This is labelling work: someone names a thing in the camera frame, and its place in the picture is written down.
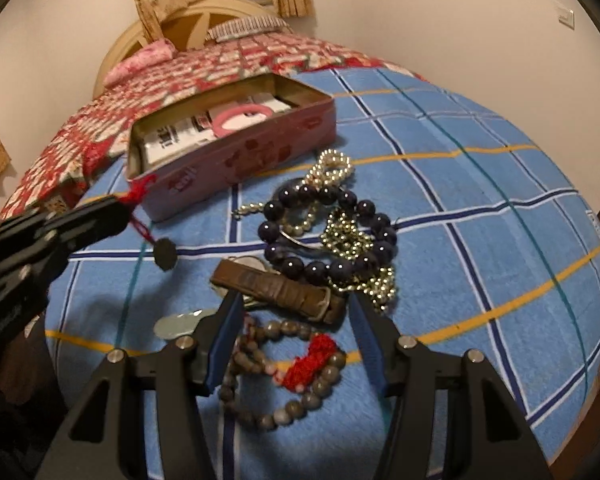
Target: wall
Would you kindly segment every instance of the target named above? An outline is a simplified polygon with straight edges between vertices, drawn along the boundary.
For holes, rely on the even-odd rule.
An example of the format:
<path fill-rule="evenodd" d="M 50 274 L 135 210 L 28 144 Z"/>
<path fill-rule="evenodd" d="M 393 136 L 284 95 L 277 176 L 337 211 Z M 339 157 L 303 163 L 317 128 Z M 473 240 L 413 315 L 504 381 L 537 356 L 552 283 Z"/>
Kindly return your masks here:
<path fill-rule="evenodd" d="M 575 30 L 556 2 L 573 9 Z M 315 0 L 296 29 L 393 60 L 496 110 L 600 209 L 600 34 L 577 0 Z"/>
<path fill-rule="evenodd" d="M 522 128 L 600 208 L 600 35 L 576 0 L 315 0 L 301 31 L 394 60 Z M 89 101 L 132 0 L 11 0 L 0 15 L 0 206 L 62 122 Z"/>

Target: leather strap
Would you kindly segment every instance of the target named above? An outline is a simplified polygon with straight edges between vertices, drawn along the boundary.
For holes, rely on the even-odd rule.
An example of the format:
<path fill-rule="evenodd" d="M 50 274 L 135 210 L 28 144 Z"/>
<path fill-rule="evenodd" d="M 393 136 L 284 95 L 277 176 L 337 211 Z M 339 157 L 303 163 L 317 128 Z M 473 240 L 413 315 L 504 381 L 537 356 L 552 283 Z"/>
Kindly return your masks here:
<path fill-rule="evenodd" d="M 332 294 L 327 286 L 298 283 L 281 274 L 253 269 L 231 260 L 220 261 L 211 283 L 297 312 L 309 321 L 332 324 L 342 318 L 345 310 L 344 298 Z"/>

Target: blue plaid cloth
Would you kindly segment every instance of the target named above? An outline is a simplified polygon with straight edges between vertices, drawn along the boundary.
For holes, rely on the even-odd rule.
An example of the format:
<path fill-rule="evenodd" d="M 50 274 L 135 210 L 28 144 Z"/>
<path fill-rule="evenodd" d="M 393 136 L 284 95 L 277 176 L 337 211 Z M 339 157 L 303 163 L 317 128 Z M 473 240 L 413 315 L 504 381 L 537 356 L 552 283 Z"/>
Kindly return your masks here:
<path fill-rule="evenodd" d="M 398 301 L 403 333 L 431 348 L 481 349 L 503 377 L 552 457 L 576 421 L 600 364 L 600 225 L 554 163 L 521 131 L 476 103 L 387 69 L 304 73 L 297 79 L 336 96 L 338 140 L 356 163 L 350 185 L 397 219 Z M 168 314 L 219 304 L 208 280 L 226 256 L 256 254 L 259 215 L 237 222 L 241 203 L 265 202 L 306 170 L 252 178 L 152 226 L 180 260 L 168 273 L 128 228 L 72 256 L 53 284 L 46 315 L 50 351 L 69 404 L 114 346 L 157 351 L 152 327 Z M 127 189 L 118 161 L 88 196 Z M 148 222 L 144 213 L 139 216 Z M 308 234 L 308 241 L 317 235 Z M 260 311 L 261 321 L 274 314 Z M 334 334 L 356 350 L 346 320 Z M 268 343 L 289 360 L 306 352 L 298 339 Z M 242 403 L 270 413 L 294 394 L 264 378 L 246 378 Z M 432 476 L 440 475 L 444 395 L 436 415 Z M 380 401 L 352 356 L 322 409 L 272 433 L 244 431 L 200 399 L 218 477 L 368 479 L 378 462 L 391 406 Z M 147 395 L 146 446 L 152 478 L 161 478 L 155 399 Z"/>

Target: wooden headboard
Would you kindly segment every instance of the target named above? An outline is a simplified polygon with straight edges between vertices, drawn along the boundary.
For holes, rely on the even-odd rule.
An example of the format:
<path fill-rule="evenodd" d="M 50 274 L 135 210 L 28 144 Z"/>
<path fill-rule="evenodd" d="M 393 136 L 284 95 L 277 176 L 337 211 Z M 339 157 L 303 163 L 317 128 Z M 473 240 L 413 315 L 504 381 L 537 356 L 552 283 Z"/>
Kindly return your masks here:
<path fill-rule="evenodd" d="M 251 0 L 202 0 L 169 16 L 162 23 L 162 31 L 178 50 L 190 50 L 204 45 L 210 28 L 245 16 L 275 16 L 275 13 Z M 142 25 L 135 22 L 120 35 L 102 60 L 93 88 L 94 99 L 104 92 L 102 82 L 109 70 L 145 45 Z"/>

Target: pink ring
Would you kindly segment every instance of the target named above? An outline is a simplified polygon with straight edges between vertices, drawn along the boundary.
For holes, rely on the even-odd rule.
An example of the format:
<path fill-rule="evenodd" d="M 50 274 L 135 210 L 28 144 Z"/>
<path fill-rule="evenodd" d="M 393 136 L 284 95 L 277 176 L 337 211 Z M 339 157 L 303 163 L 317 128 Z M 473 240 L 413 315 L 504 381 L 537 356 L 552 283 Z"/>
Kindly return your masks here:
<path fill-rule="evenodd" d="M 211 128 L 214 131 L 214 135 L 219 139 L 231 135 L 235 130 L 227 130 L 224 128 L 224 123 L 232 117 L 242 114 L 263 114 L 265 117 L 271 117 L 273 110 L 265 105 L 258 104 L 244 104 L 238 105 L 234 108 L 229 108 L 224 112 L 219 113 L 211 124 Z"/>

